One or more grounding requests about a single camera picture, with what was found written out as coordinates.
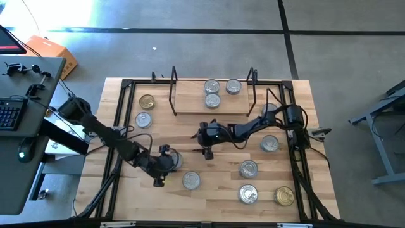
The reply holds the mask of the white clamp bracket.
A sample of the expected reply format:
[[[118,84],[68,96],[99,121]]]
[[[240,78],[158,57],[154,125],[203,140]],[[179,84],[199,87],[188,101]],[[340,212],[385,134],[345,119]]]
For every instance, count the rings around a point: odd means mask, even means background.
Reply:
[[[324,139],[325,136],[331,131],[331,128],[318,127],[315,129],[308,129],[308,135],[316,139]]]

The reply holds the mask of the green tuna can gold lid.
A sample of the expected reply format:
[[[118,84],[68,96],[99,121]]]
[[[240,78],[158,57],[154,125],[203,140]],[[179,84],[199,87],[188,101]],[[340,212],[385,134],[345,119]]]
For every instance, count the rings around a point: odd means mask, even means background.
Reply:
[[[141,96],[139,99],[139,105],[143,110],[152,110],[156,105],[154,96],[150,94]]]
[[[278,187],[274,193],[275,201],[282,206],[290,206],[294,202],[294,193],[287,186]]]

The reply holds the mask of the black computer mouse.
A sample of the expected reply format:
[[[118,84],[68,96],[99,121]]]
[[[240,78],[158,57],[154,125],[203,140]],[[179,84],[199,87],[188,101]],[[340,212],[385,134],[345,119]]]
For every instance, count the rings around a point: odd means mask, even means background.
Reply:
[[[30,162],[35,154],[35,138],[24,137],[18,146],[18,160],[21,163]]]

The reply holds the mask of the grey metal table leg frame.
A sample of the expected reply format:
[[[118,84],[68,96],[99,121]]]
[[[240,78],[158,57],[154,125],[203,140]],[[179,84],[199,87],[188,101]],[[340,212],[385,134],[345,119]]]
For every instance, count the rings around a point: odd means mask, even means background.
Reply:
[[[377,146],[378,153],[385,167],[386,175],[377,177],[372,180],[374,185],[388,184],[393,182],[405,182],[405,172],[396,172],[394,170],[394,161],[388,151],[385,149],[383,140],[388,136],[383,136],[378,133],[376,121],[378,117],[393,115],[405,115],[405,80],[391,87],[385,97],[380,99],[368,111],[362,115],[350,118],[348,122],[351,125],[365,121],[371,131],[373,140]]]

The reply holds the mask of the orange cardboard box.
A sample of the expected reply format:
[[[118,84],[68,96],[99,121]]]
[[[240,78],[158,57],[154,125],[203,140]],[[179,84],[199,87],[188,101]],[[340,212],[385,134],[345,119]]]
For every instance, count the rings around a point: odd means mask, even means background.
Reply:
[[[66,79],[69,73],[78,65],[78,61],[66,47],[49,39],[32,35],[25,43],[41,56],[64,58],[66,63],[61,73],[62,80]]]

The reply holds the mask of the teal yellowfin tuna can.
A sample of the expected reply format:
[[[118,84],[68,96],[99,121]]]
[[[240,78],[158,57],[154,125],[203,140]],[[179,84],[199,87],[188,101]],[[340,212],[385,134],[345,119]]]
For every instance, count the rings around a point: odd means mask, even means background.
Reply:
[[[238,197],[245,204],[253,204],[258,200],[258,190],[250,184],[240,187]]]
[[[207,108],[215,109],[219,107],[221,98],[215,93],[207,94],[205,96],[204,102]]]
[[[218,94],[220,83],[215,79],[209,79],[204,83],[204,92],[206,94]]]
[[[260,147],[264,152],[276,152],[279,149],[279,141],[273,135],[266,135],[262,138]]]

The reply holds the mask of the black aluminium table frame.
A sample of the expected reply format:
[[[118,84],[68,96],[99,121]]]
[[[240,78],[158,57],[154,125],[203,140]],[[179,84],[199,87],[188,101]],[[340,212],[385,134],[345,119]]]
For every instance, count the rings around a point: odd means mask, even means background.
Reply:
[[[113,220],[165,222],[297,222],[299,207],[306,215],[311,203],[303,197],[290,206],[278,205],[274,200],[276,188],[294,187],[291,162],[287,149],[287,133],[270,127],[253,134],[248,142],[235,147],[229,142],[213,148],[214,158],[205,160],[196,139],[199,123],[217,119],[221,124],[242,124],[258,116],[266,101],[276,103],[284,92],[287,101],[295,101],[309,116],[309,128],[318,126],[311,88],[307,80],[260,80],[249,90],[252,112],[245,115],[174,115],[169,103],[170,80],[108,78],[104,83],[97,119],[104,125],[135,125],[140,112],[139,98],[151,94],[156,106],[151,111],[152,124],[146,129],[135,128],[131,138],[157,151],[169,144],[182,154],[184,162],[178,172],[166,177],[163,187],[154,187],[153,180],[139,168],[127,163],[121,166],[120,176],[107,191],[102,213]],[[264,136],[273,135],[279,141],[276,152],[264,152],[260,143]],[[258,164],[255,178],[239,174],[240,164],[253,160]],[[184,173],[197,172],[200,186],[194,190],[182,184]],[[258,190],[258,200],[245,204],[238,191],[245,184]]]

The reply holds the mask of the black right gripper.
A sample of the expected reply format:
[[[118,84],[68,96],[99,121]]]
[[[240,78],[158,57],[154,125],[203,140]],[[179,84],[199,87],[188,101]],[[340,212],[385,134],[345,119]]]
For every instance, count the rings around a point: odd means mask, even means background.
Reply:
[[[193,149],[195,152],[202,152],[206,160],[214,158],[211,147],[215,144],[225,142],[225,130],[223,125],[219,124],[216,119],[210,123],[201,122],[199,130],[191,137],[191,139],[198,139],[198,143],[202,148]]]

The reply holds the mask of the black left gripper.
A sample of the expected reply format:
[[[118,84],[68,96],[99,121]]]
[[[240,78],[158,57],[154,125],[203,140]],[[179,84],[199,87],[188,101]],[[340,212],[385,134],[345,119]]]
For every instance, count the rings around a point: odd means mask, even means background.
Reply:
[[[164,186],[165,177],[173,171],[173,158],[169,152],[170,145],[164,144],[159,147],[159,156],[150,153],[145,157],[144,171],[153,178],[153,186]]]

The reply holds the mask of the green tuna can silver lid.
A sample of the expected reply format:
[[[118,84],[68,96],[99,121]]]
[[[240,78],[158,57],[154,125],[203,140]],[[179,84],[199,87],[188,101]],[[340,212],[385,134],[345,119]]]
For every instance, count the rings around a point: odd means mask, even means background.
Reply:
[[[273,104],[273,103],[266,103],[263,105],[262,110],[261,110],[261,114],[265,115],[266,113],[268,113],[269,111],[274,111],[278,108],[277,105]]]
[[[179,152],[172,151],[170,156],[173,161],[173,170],[179,170],[182,166],[183,157]]]

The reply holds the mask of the white box with logo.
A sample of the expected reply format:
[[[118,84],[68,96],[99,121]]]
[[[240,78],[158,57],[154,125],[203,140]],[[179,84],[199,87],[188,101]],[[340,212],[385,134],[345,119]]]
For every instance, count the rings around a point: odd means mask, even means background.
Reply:
[[[85,155],[89,140],[83,129],[81,125],[72,125],[57,115],[46,117],[41,126],[49,137],[45,152],[57,157]]]

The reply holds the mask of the black keyboard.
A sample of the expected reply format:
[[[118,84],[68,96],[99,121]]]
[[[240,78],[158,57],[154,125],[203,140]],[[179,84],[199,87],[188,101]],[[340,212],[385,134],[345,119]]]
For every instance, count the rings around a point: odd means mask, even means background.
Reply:
[[[27,101],[25,98],[0,98],[0,131],[17,131]]]

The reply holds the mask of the black monitor with red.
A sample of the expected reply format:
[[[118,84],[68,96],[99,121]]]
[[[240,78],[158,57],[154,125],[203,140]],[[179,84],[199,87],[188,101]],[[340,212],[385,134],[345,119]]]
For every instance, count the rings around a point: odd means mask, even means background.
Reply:
[[[0,54],[26,54],[25,48],[0,25]]]

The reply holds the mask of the black desk clamp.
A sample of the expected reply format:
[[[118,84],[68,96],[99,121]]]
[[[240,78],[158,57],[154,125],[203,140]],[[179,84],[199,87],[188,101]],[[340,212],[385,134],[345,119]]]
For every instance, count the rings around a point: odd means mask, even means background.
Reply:
[[[10,77],[12,77],[14,73],[26,74],[29,71],[33,71],[35,73],[39,73],[41,71],[38,65],[32,65],[30,68],[27,68],[22,63],[4,64],[6,65],[6,72],[3,73],[3,75],[7,75]]]
[[[40,74],[42,75],[40,83],[30,85],[25,93],[25,96],[29,99],[40,100],[41,98],[38,97],[37,92],[45,89],[44,82],[51,77],[49,72],[41,71]]]

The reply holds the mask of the dark blue albacore tuna can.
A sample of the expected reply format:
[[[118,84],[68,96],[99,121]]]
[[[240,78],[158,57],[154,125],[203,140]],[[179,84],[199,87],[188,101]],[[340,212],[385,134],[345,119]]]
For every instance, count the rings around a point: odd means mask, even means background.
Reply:
[[[140,112],[135,118],[135,123],[138,127],[146,129],[152,124],[152,117],[148,112]]]
[[[182,184],[188,190],[197,189],[200,186],[201,178],[197,172],[189,171],[184,173]]]
[[[239,174],[246,179],[255,178],[258,174],[258,164],[253,160],[244,160],[240,164]]]
[[[226,83],[226,91],[231,95],[236,95],[240,92],[242,84],[237,79],[229,79]]]

